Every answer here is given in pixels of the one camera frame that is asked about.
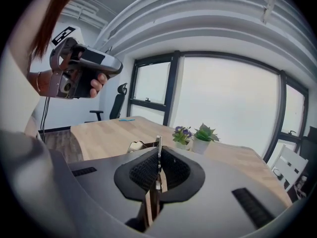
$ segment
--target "floor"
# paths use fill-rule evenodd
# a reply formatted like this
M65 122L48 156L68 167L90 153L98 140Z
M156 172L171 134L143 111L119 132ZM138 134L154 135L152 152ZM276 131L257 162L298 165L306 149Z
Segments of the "floor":
M83 161L78 141L70 130L45 133L45 144L49 149L61 152L67 163Z

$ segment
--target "wooden table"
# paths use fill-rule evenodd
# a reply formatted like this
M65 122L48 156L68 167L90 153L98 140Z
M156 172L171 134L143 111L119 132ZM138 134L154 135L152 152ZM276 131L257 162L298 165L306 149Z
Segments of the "wooden table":
M71 132L78 140L84 160L94 160L125 154L133 141L154 142L157 135L163 137L163 145L174 147L173 128L151 122L143 117L131 117L135 121L119 119L84 123L72 126ZM211 143L205 155L217 161L235 166L252 179L273 191L286 206L292 202L285 189L256 152L248 147Z

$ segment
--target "black vent slot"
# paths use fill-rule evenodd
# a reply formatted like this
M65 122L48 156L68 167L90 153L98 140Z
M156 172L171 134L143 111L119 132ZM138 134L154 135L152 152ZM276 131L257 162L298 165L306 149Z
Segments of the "black vent slot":
M72 173L75 177L78 177L78 176L86 175L95 171L97 171L97 169L90 167L85 169L74 170L72 171Z
M232 194L248 214L256 228L259 229L274 219L265 207L246 188L236 189L232 191Z

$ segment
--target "window frame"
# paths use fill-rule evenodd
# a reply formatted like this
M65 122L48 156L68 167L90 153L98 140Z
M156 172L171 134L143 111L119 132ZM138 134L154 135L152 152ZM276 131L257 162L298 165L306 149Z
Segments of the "window frame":
M137 106L141 106L141 107L145 107L149 109L163 111L164 112L163 125L165 126L168 125L168 119L170 117L170 112L171 112L171 105L172 105L172 99L174 94L174 85L176 82L176 73L177 73L179 58L180 58L180 52L174 51L173 53L135 60L133 70L132 70L132 76L131 76L127 117L131 116L131 105L137 105ZM164 104L134 99L139 68L143 66L164 63L164 62L170 62Z
M174 91L175 91L174 86L177 81L176 76L177 76L177 69L178 69L178 63L179 63L180 57L208 57L208 58L234 60L234 61L244 62L250 65L265 69L276 75L279 75L280 77L279 110L278 110L278 114L276 118L275 128L272 134L272 139L266 153L263 156L263 160L266 163L269 161L279 139L296 143L295 152L298 152L301 141L304 136L304 131L305 131L306 122L307 122L308 104L309 104L308 103L308 98L309 98L308 89L305 86L303 86L300 82L298 82L295 78L287 74L285 71L279 70L264 62L261 62L252 58L240 56L240 55L235 55L235 54L230 54L225 52L213 52L213 51L186 51L186 52L174 51L173 53L135 60L133 71L132 71L128 108L127 108L128 117L131 116L132 104L137 106L142 106L142 107L146 107L150 109L164 111L163 125L168 126L168 121L169 121L170 112L171 112L171 105L172 105L172 100L173 100ZM138 75L138 68L142 66L147 66L147 65L162 63L162 62L171 62L168 80L167 80L167 88L166 88L166 96L165 96L164 105L133 99L134 93L135 93L137 75ZM303 120L302 120L300 132L298 136L281 132L284 118L285 118L285 111L286 111L286 94L287 94L286 85L291 86L292 88L294 88L295 90L303 94L305 98Z

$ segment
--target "succulent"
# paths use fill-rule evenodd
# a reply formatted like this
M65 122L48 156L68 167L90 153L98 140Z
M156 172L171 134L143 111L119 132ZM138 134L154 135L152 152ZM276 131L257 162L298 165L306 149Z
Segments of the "succulent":
M202 124L199 129L195 129L197 132L195 133L195 137L202 141L219 141L217 134L213 132L215 129L210 129L206 125Z

